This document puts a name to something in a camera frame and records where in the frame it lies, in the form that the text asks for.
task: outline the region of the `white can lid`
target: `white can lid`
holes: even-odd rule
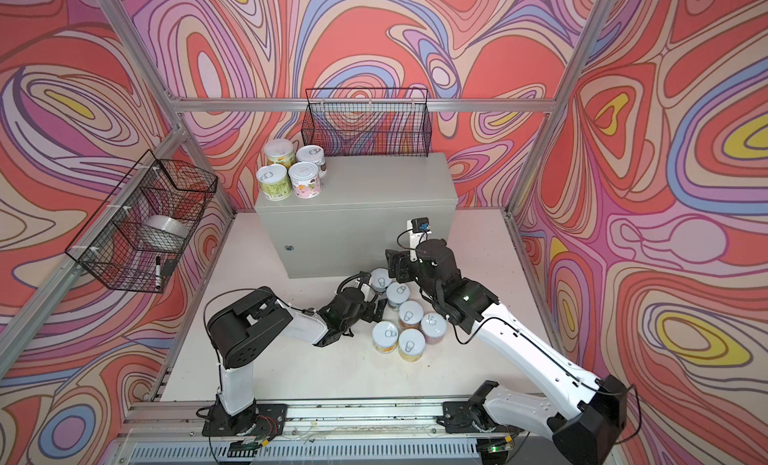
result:
[[[277,183],[285,178],[288,170],[276,163],[261,167],[256,171],[256,179],[262,183]]]
[[[325,152],[321,146],[306,145],[296,151],[296,159],[299,162],[320,162]]]
[[[421,355],[424,353],[427,342],[420,331],[415,328],[408,328],[400,334],[397,345],[406,355]]]
[[[446,319],[434,312],[428,313],[422,318],[422,331],[427,337],[440,338],[446,334],[447,330]]]
[[[394,282],[386,288],[386,297],[394,303],[403,303],[411,297],[411,289],[406,284]]]
[[[312,162],[294,163],[288,170],[288,175],[294,180],[312,180],[320,174],[320,167]]]
[[[380,321],[373,328],[372,336],[379,347],[391,347],[397,342],[397,326],[390,321]]]
[[[399,315],[400,320],[404,324],[418,324],[422,320],[422,317],[424,317],[424,309],[418,302],[408,300],[400,305],[400,310],[397,312],[397,315]]]
[[[288,139],[272,139],[264,145],[264,154],[268,157],[282,157],[293,152],[293,142]]]
[[[386,268],[377,268],[371,272],[371,287],[385,290],[392,283]]]

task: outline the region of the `aluminum rail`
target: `aluminum rail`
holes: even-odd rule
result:
[[[576,89],[576,83],[578,82],[584,67],[587,65],[587,60],[589,60],[592,49],[598,41],[600,32],[603,30],[605,21],[608,18],[610,11],[613,9],[615,2],[616,0],[594,1],[594,6],[587,18],[587,23],[582,29],[581,36],[579,36],[578,42],[576,43],[571,60],[565,67],[565,72],[560,81],[558,91],[554,95],[554,108],[552,109],[552,113],[544,120],[542,132],[536,137],[531,153],[523,164],[517,182],[514,183],[514,188],[509,196],[509,202],[507,202],[504,207],[508,213],[512,212],[514,204],[518,203],[518,200],[522,198],[522,194],[528,188],[528,183],[532,180],[535,171],[538,170],[538,167],[541,165],[542,159],[544,158],[544,152],[546,152],[548,144],[552,141],[552,138],[557,131],[558,122],[568,108],[571,94]]]
[[[306,99],[169,99],[183,112],[303,112]],[[326,102],[367,104],[364,99],[325,99]],[[410,99],[375,99],[377,103],[410,104]],[[427,99],[430,112],[544,112],[554,109],[551,99]]]

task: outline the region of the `can label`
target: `can label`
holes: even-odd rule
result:
[[[400,324],[400,328],[403,328],[405,330],[407,330],[409,328],[418,328],[418,322],[416,322],[416,323],[409,323],[407,321],[403,321],[402,319],[399,319],[398,322]]]
[[[269,200],[282,200],[289,196],[291,193],[290,183],[288,182],[287,176],[284,177],[280,182],[259,182],[259,184],[261,185],[261,191],[264,193],[264,196]]]
[[[311,180],[301,180],[293,182],[293,191],[302,199],[311,199],[316,196],[322,190],[322,183],[320,177],[315,177]]]
[[[405,361],[410,361],[410,362],[414,362],[414,361],[417,361],[417,360],[418,360],[419,358],[421,358],[421,357],[422,357],[422,355],[423,355],[423,353],[422,353],[422,354],[418,354],[418,355],[408,355],[408,354],[406,354],[406,353],[405,353],[405,352],[402,350],[402,347],[398,347],[398,348],[397,348],[397,351],[398,351],[398,353],[400,354],[400,357],[401,357],[403,360],[405,360]]]
[[[279,157],[266,157],[266,161],[272,165],[274,163],[278,163],[285,168],[289,169],[290,166],[292,166],[294,163],[296,163],[296,153],[289,153],[288,155],[279,156]]]
[[[378,345],[378,344],[373,344],[373,346],[376,347],[376,350],[379,353],[389,354],[389,352],[395,350],[395,347],[397,346],[397,344],[392,345],[391,347],[382,347],[381,345]]]

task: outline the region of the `pink can label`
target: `pink can label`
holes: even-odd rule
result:
[[[322,183],[317,177],[306,182],[302,181],[298,185],[295,183],[293,184],[293,191],[302,199],[311,199],[313,196],[319,194],[321,190]]]

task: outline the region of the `red wire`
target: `red wire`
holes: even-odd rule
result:
[[[274,421],[274,419],[266,417],[264,415],[259,415],[258,417],[262,417],[263,419],[266,420],[267,423],[270,424],[270,435],[272,435],[272,430],[273,430],[272,426],[274,425],[274,431],[275,431],[274,432],[274,436],[276,437],[277,436],[277,431],[279,430],[279,428],[277,428],[277,423]]]

